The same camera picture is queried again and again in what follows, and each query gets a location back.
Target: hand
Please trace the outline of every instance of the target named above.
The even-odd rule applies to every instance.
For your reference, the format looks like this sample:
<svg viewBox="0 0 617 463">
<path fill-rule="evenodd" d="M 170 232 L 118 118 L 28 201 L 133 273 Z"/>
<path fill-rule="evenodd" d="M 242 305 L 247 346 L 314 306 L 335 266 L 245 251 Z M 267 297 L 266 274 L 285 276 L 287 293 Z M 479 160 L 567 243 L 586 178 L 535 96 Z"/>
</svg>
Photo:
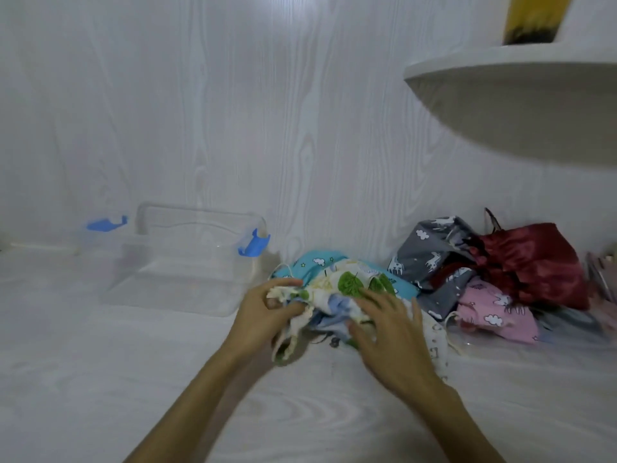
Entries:
<svg viewBox="0 0 617 463">
<path fill-rule="evenodd" d="M 250 289 L 240 303 L 236 319 L 221 349 L 239 359 L 248 358 L 269 342 L 291 318 L 304 311 L 305 304 L 300 302 L 277 310 L 268 309 L 266 294 L 275 286 L 302 286 L 302 280 L 278 278 Z"/>
<path fill-rule="evenodd" d="M 410 320 L 405 305 L 394 295 L 380 295 L 366 289 L 361 292 L 370 300 L 356 299 L 356 302 L 374 321 L 376 341 L 354 322 L 350 323 L 349 332 L 358 343 L 368 370 L 414 408 L 438 400 L 440 391 L 449 387 L 433 368 L 422 331 L 422 312 L 416 300 L 412 300 L 413 319 Z"/>
</svg>

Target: yellow object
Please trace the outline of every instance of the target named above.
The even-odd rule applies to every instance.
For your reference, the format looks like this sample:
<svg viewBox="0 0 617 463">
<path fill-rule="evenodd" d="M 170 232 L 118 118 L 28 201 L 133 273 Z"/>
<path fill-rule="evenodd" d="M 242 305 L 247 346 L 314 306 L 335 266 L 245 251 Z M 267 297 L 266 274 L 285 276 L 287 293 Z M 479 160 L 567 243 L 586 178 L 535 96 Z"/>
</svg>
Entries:
<svg viewBox="0 0 617 463">
<path fill-rule="evenodd" d="M 555 39 L 571 0 L 512 0 L 504 44 L 541 44 Z"/>
</svg>

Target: white shelf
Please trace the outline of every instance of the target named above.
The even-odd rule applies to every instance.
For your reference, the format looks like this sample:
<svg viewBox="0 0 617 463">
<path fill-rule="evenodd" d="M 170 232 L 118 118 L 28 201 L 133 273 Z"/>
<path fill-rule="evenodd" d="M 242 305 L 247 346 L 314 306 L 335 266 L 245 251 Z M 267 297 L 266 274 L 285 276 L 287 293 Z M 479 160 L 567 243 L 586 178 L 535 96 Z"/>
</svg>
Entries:
<svg viewBox="0 0 617 463">
<path fill-rule="evenodd" d="M 405 81 L 491 82 L 617 92 L 617 50 L 564 44 L 490 47 L 419 61 Z"/>
</svg>

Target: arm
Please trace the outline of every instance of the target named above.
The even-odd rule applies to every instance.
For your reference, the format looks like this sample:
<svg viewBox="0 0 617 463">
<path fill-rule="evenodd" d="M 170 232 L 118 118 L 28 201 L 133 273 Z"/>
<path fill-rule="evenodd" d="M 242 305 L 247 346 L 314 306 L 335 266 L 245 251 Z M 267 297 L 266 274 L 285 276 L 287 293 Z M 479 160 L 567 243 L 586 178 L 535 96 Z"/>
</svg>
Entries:
<svg viewBox="0 0 617 463">
<path fill-rule="evenodd" d="M 183 462 L 190 458 L 223 392 L 243 363 L 270 341 L 291 317 L 304 311 L 301 303 L 268 310 L 265 305 L 267 292 L 274 286 L 301 285 L 301 280 L 281 278 L 246 293 L 223 345 L 125 463 Z"/>
<path fill-rule="evenodd" d="M 416 411 L 451 463 L 504 463 L 473 421 L 459 394 L 436 375 L 422 331 L 422 313 L 413 300 L 413 319 L 393 295 L 363 291 L 357 299 L 377 328 L 371 338 L 349 325 L 366 367 L 392 393 Z"/>
</svg>

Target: red satin fabric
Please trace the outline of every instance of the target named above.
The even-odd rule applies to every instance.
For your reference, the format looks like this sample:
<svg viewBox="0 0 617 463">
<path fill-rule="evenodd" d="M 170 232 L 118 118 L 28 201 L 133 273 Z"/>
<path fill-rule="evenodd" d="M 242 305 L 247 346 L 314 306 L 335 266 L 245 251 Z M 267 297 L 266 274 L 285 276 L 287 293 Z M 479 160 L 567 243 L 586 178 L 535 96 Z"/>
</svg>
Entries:
<svg viewBox="0 0 617 463">
<path fill-rule="evenodd" d="M 589 309 L 582 266 L 555 224 L 497 231 L 479 236 L 471 245 L 482 279 L 513 299 Z"/>
</svg>

